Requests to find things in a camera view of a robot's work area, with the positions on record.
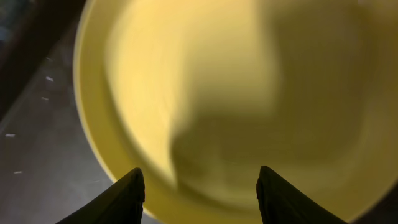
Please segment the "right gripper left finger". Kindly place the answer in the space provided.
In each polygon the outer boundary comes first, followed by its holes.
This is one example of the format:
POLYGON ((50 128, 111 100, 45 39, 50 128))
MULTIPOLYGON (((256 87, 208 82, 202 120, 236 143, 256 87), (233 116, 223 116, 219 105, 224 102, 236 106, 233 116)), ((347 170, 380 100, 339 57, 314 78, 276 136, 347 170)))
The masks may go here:
POLYGON ((136 167, 57 224, 141 224, 144 202, 144 175, 136 167))

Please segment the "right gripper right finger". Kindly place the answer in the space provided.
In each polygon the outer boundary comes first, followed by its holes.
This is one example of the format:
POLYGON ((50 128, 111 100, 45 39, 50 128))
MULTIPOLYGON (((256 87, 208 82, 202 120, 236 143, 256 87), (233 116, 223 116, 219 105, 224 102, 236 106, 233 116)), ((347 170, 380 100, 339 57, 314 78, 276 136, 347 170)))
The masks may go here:
POLYGON ((270 167, 261 167, 256 193, 263 224, 346 224, 270 167))

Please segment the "yellow plate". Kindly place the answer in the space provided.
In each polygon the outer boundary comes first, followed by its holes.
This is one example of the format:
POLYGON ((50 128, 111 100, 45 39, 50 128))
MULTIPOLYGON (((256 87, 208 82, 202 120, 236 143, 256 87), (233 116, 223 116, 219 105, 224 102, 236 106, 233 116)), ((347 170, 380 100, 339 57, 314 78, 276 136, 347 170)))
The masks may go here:
POLYGON ((355 220, 397 183, 396 1, 88 1, 78 112, 164 223, 260 223, 270 167, 355 220))

